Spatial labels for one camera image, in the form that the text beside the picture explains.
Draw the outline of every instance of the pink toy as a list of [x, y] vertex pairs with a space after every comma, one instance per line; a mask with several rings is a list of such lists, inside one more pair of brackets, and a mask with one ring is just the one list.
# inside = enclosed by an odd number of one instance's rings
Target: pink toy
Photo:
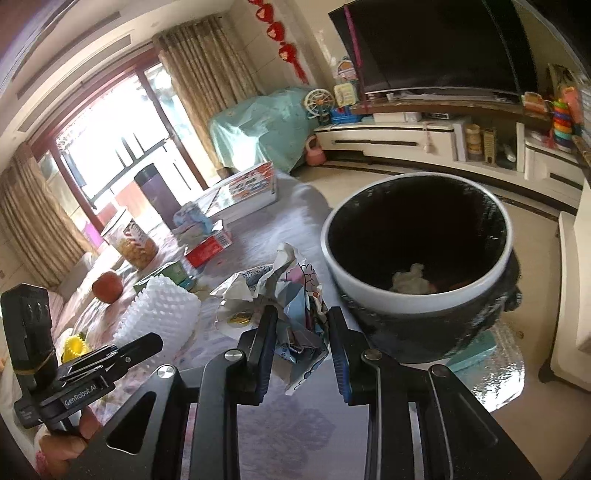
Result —
[[[312, 147], [311, 143], [316, 141], [316, 146]], [[318, 139], [316, 135], [312, 135], [308, 137], [306, 141], [306, 163], [310, 167], [315, 167], [317, 165], [322, 165], [326, 161], [326, 155], [320, 146], [318, 145]]]

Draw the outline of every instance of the red hanging decoration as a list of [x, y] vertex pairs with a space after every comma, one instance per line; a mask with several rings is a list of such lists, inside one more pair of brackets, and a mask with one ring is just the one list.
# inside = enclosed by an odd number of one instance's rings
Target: red hanging decoration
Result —
[[273, 5], [263, 4], [259, 10], [256, 11], [256, 17], [266, 23], [273, 23]]
[[285, 40], [285, 27], [281, 22], [273, 22], [267, 28], [267, 35], [275, 41]]
[[300, 62], [297, 60], [297, 49], [293, 43], [286, 43], [279, 49], [279, 56], [282, 60], [287, 63], [291, 63], [294, 66], [295, 74], [301, 80], [304, 85], [309, 85], [308, 77], [301, 67]]

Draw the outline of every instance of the beige curtain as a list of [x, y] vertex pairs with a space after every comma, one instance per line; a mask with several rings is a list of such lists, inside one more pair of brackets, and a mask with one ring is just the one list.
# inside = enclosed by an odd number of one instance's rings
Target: beige curtain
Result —
[[203, 148], [223, 168], [209, 136], [209, 120], [260, 91], [216, 16], [188, 22], [153, 38], [158, 56]]
[[27, 144], [0, 177], [0, 228], [39, 286], [49, 289], [93, 251], [47, 188]]

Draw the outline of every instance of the tile floor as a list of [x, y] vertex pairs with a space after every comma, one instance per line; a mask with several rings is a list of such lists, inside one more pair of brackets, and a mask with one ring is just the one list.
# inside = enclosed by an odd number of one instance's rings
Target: tile floor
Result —
[[[391, 166], [329, 162], [322, 167], [302, 167], [296, 176], [311, 183], [338, 205], [387, 173], [347, 170], [407, 171]], [[591, 394], [559, 382], [542, 384], [537, 372], [548, 357], [558, 313], [560, 289], [560, 241], [556, 237], [558, 212], [510, 192], [491, 188], [503, 197], [542, 210], [547, 216], [506, 204], [515, 229], [515, 250], [521, 264], [519, 287], [523, 303], [504, 320], [513, 328], [525, 359], [523, 393], [494, 417], [525, 453], [544, 480], [557, 480], [591, 434]]]

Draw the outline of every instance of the red box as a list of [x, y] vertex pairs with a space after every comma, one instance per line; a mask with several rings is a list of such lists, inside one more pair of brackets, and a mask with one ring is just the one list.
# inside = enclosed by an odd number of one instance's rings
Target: red box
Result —
[[193, 249], [185, 247], [185, 258], [192, 266], [199, 267], [230, 245], [232, 245], [232, 235], [219, 220], [213, 225], [212, 234], [198, 246]]

